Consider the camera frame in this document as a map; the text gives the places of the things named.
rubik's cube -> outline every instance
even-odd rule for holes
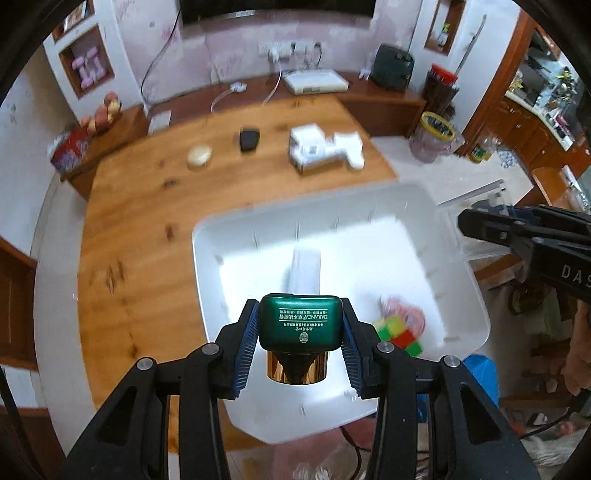
[[[407,329],[406,323],[399,316],[382,319],[374,326],[380,340],[392,342],[394,345],[404,348],[410,356],[419,356],[423,353],[423,348],[418,340]]]

white router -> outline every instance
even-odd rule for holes
[[[289,90],[294,95],[313,95],[315,93],[346,92],[349,82],[334,70],[305,70],[284,77]]]

picture frame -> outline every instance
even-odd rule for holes
[[[87,0],[83,1],[76,9],[64,20],[64,33],[74,27],[78,22],[86,17]]]

person's hand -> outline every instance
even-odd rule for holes
[[[566,388],[575,396],[579,395],[582,388],[591,385],[591,329],[587,323],[588,316],[589,305],[579,301],[570,352],[562,370]]]

black speaker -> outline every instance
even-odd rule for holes
[[[369,78],[387,90],[404,93],[413,75],[414,58],[400,48],[382,43]]]

